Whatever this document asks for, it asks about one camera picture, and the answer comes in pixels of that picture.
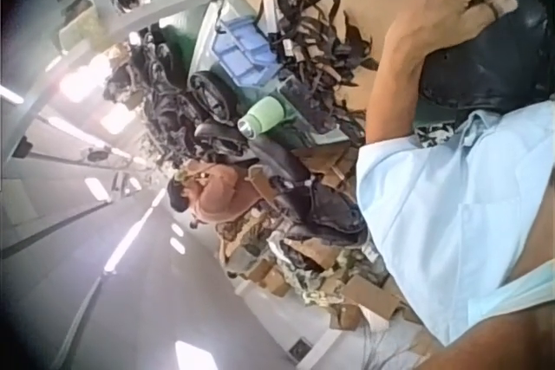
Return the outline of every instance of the hand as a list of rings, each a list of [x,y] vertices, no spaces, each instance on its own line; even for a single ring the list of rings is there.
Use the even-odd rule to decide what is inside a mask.
[[[517,9],[516,0],[407,0],[386,37],[386,47],[402,49],[417,65],[437,49],[476,37]]]

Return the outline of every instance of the blue plastic crate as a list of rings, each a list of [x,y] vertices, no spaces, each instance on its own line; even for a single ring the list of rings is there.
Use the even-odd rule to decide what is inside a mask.
[[[251,17],[222,22],[212,52],[239,87],[263,87],[278,73],[280,65],[266,39],[257,32]]]

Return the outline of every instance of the ceiling light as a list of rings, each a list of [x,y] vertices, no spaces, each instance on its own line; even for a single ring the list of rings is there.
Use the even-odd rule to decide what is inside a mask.
[[[120,133],[135,118],[135,113],[131,112],[121,103],[117,103],[110,113],[101,119],[101,125],[111,134]]]
[[[129,43],[131,45],[140,45],[140,36],[137,32],[131,32],[129,34]]]
[[[181,229],[181,227],[179,227],[176,223],[172,224],[172,230],[179,237],[183,237],[185,235],[185,233],[183,232],[183,229]]]
[[[158,26],[160,26],[161,29],[170,26],[174,21],[173,16],[165,16],[162,17],[159,21],[158,21]]]
[[[129,184],[131,184],[133,186],[133,188],[137,191],[140,191],[142,189],[142,186],[140,186],[140,182],[137,178],[130,178],[129,179]]]
[[[139,164],[139,165],[147,166],[147,162],[146,162],[143,158],[141,158],[141,157],[139,157],[139,156],[135,156],[135,157],[133,158],[133,162],[135,162],[136,164]]]
[[[86,178],[85,184],[98,201],[110,201],[110,194],[97,178]]]
[[[148,220],[148,218],[152,213],[153,213],[153,209],[149,208],[147,212],[145,212],[145,214],[142,216],[142,218],[137,223],[133,224],[133,227],[131,227],[131,229],[129,229],[127,234],[124,236],[124,238],[120,241],[120,243],[115,248],[114,253],[112,253],[112,256],[110,256],[110,258],[106,262],[106,265],[104,266],[105,272],[111,273],[115,270],[115,267],[123,258],[123,255],[126,254],[127,250],[129,250],[129,247],[131,247],[131,244],[133,243],[135,238],[139,236],[139,233],[142,230],[142,227],[145,225],[145,222]]]
[[[183,341],[175,343],[180,370],[218,370],[214,356]]]
[[[74,138],[77,138],[79,140],[82,140],[83,142],[89,143],[90,145],[97,146],[97,147],[106,146],[106,144],[102,140],[97,139],[95,136],[92,136],[88,133],[83,132],[82,130],[68,123],[66,120],[60,119],[59,117],[50,117],[49,124],[55,127],[56,129],[59,129],[62,132],[65,132],[73,136]]]
[[[53,59],[50,62],[50,64],[46,66],[46,68],[44,69],[44,72],[48,73],[58,62],[60,62],[61,59],[62,59],[61,55],[59,55],[55,59]]]
[[[109,58],[99,54],[93,58],[88,65],[88,76],[96,86],[103,86],[106,79],[112,75],[112,66]]]
[[[122,156],[123,158],[131,158],[131,155],[127,152],[123,152],[121,149],[118,149],[117,147],[113,147],[111,149],[112,153],[114,155],[118,155],[118,156]]]
[[[0,96],[14,104],[22,104],[24,102],[21,95],[15,94],[13,91],[10,91],[4,86],[0,86]]]
[[[177,238],[170,238],[170,244],[174,249],[178,251],[178,253],[180,253],[181,255],[185,255],[185,246],[181,244]]]
[[[88,67],[79,67],[76,71],[65,75],[60,82],[60,91],[70,101],[80,103],[98,86]]]
[[[157,207],[158,204],[164,198],[165,195],[166,195],[166,190],[165,189],[160,190],[160,192],[158,193],[158,195],[156,196],[156,198],[153,201],[152,207]]]

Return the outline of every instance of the green cup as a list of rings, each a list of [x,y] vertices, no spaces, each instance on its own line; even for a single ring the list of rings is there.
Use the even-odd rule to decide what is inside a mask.
[[[278,99],[268,95],[239,119],[237,128],[247,139],[255,139],[261,133],[268,132],[277,126],[284,118],[284,107]]]

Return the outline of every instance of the light blue shirt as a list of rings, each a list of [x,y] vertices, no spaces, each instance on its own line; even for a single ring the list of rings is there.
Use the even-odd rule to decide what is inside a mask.
[[[444,344],[517,262],[553,169],[554,103],[472,113],[447,143],[361,148],[357,198],[408,303]]]

